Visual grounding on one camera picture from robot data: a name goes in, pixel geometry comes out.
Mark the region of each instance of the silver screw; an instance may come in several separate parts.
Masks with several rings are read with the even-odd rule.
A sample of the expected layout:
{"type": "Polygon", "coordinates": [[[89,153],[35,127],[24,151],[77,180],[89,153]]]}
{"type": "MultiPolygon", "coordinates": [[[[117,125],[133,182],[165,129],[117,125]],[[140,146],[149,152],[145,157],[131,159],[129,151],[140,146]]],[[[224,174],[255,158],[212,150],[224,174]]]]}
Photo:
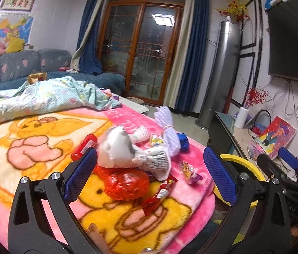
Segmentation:
{"type": "Polygon", "coordinates": [[[60,176],[61,176],[61,174],[59,172],[55,172],[55,173],[52,173],[51,178],[58,179],[60,176]]]}
{"type": "Polygon", "coordinates": [[[26,183],[27,181],[28,181],[28,178],[27,177],[23,177],[23,178],[21,178],[20,183],[26,183]]]}
{"type": "Polygon", "coordinates": [[[278,180],[277,178],[274,177],[274,178],[272,179],[272,183],[273,183],[273,184],[279,184],[279,180],[278,180]]]}
{"type": "Polygon", "coordinates": [[[241,173],[241,179],[246,181],[247,179],[249,179],[249,175],[247,173],[241,173]]]}

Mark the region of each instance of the cartoon print blanket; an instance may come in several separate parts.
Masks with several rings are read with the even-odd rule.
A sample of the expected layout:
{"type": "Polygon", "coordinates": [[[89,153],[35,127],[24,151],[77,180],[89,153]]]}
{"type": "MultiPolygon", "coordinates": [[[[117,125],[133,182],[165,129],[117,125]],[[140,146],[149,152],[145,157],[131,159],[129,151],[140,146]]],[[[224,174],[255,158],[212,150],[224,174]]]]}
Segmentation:
{"type": "MultiPolygon", "coordinates": [[[[0,124],[0,241],[4,246],[7,247],[11,203],[21,177],[43,179],[54,171],[63,171],[71,162],[70,154],[88,133],[100,138],[116,125],[123,125],[128,133],[140,125],[154,134],[162,132],[153,119],[126,106],[100,112],[79,108],[0,124]]],[[[189,141],[189,153],[172,159],[171,173],[178,182],[171,196],[149,217],[143,218],[138,213],[141,199],[133,202],[110,199],[103,192],[103,181],[92,174],[79,199],[70,204],[85,230],[91,222],[96,223],[112,253],[140,253],[150,247],[164,249],[165,254],[177,254],[204,228],[215,205],[214,183],[203,163],[204,146],[189,141]],[[194,186],[188,185],[180,172],[180,161],[192,164],[204,179],[194,186]]],[[[159,185],[152,182],[148,196],[159,185]]],[[[44,207],[56,238],[65,242],[47,202],[44,207]]]]}
{"type": "Polygon", "coordinates": [[[120,102],[101,92],[94,84],[76,81],[71,76],[32,85],[26,81],[18,89],[0,91],[0,123],[77,107],[102,111],[120,106],[120,102]]]}

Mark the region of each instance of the yellow pillow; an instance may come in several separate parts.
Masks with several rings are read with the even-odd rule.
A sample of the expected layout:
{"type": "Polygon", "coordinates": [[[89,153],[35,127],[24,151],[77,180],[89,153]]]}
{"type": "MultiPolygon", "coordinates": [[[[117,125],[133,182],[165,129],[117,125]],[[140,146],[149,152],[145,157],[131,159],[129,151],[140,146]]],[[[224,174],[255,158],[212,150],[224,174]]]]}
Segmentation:
{"type": "Polygon", "coordinates": [[[7,53],[23,51],[25,41],[21,38],[10,37],[9,45],[6,48],[7,53]]]}

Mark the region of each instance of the wooden door frame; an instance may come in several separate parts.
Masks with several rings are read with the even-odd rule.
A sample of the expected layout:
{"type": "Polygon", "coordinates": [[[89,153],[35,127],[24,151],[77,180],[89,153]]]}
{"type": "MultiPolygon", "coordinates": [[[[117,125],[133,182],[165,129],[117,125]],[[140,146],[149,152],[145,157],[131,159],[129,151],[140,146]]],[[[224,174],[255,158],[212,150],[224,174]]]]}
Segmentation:
{"type": "Polygon", "coordinates": [[[129,5],[139,5],[140,8],[139,8],[139,13],[137,15],[135,28],[133,30],[132,40],[130,41],[130,42],[132,42],[132,46],[130,48],[128,62],[126,65],[126,83],[125,83],[126,84],[126,92],[125,92],[125,94],[127,97],[134,96],[134,95],[129,94],[130,83],[131,83],[131,73],[132,73],[132,69],[133,69],[133,64],[134,64],[136,49],[137,49],[137,44],[138,44],[137,42],[138,42],[139,33],[140,33],[141,25],[143,22],[144,11],[145,11],[146,6],[176,9],[175,26],[173,29],[172,37],[170,39],[169,54],[168,54],[168,57],[167,57],[166,63],[165,63],[165,71],[164,71],[161,91],[160,91],[160,95],[159,95],[159,100],[156,101],[156,100],[152,100],[152,99],[145,98],[145,97],[134,96],[134,97],[141,98],[143,101],[145,101],[147,103],[151,103],[151,104],[155,104],[155,105],[162,105],[164,96],[165,96],[166,85],[168,82],[168,78],[170,76],[172,58],[174,57],[174,54],[176,52],[176,43],[177,43],[177,39],[178,39],[179,33],[180,33],[180,25],[181,25],[180,20],[181,20],[181,16],[182,16],[182,12],[183,12],[182,10],[183,10],[184,3],[174,3],[174,2],[166,2],[165,3],[163,1],[156,1],[156,0],[110,1],[108,3],[108,8],[106,10],[102,29],[101,29],[100,35],[99,35],[99,45],[98,45],[99,59],[101,59],[101,55],[102,55],[103,42],[104,42],[104,37],[105,37],[106,29],[107,29],[108,20],[110,17],[111,7],[113,7],[113,6],[129,6],[129,5]]]}

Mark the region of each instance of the red bottle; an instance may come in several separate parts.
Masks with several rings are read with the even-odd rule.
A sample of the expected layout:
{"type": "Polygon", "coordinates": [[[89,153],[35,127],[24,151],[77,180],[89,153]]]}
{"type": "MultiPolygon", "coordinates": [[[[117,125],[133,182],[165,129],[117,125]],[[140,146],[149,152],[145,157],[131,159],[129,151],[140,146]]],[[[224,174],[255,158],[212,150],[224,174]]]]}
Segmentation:
{"type": "Polygon", "coordinates": [[[87,151],[89,147],[95,147],[97,143],[97,137],[93,134],[88,134],[84,140],[77,146],[75,151],[71,155],[72,161],[79,160],[87,151]]]}

